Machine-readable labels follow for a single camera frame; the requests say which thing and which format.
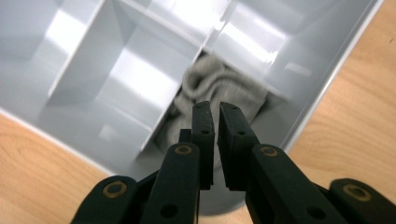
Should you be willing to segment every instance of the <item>wooden surface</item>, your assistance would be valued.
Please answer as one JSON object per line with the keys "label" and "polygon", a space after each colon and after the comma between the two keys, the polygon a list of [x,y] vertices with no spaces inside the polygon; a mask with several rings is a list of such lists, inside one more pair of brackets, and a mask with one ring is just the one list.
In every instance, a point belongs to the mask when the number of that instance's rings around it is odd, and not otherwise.
{"label": "wooden surface", "polygon": [[[0,116],[0,223],[68,223],[106,175]],[[363,181],[396,203],[396,1],[375,15],[290,153],[314,182]],[[249,223],[243,207],[200,223]]]}

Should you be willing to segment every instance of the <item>gray cloth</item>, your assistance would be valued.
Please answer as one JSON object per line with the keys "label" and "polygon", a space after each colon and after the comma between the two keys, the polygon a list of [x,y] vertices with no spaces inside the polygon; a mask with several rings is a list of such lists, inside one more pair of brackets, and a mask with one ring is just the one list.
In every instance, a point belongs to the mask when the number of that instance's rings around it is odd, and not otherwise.
{"label": "gray cloth", "polygon": [[[215,131],[219,128],[219,104],[226,102],[241,108],[248,122],[253,121],[264,104],[265,89],[257,81],[226,67],[217,57],[206,55],[189,68],[182,81],[174,108],[156,136],[158,147],[165,152],[177,143],[180,129],[191,128],[192,106],[209,101]],[[215,164],[219,163],[215,150]]]}

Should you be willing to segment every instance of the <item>gray plastic tray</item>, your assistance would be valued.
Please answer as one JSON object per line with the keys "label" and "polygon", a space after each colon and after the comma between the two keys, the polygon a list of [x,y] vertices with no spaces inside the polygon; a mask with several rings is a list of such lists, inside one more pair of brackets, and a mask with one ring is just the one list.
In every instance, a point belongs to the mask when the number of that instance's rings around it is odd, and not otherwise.
{"label": "gray plastic tray", "polygon": [[[0,109],[139,180],[160,167],[150,138],[204,51],[270,90],[252,127],[263,143],[289,150],[381,3],[2,1]],[[221,184],[201,195],[205,214],[243,200]]]}

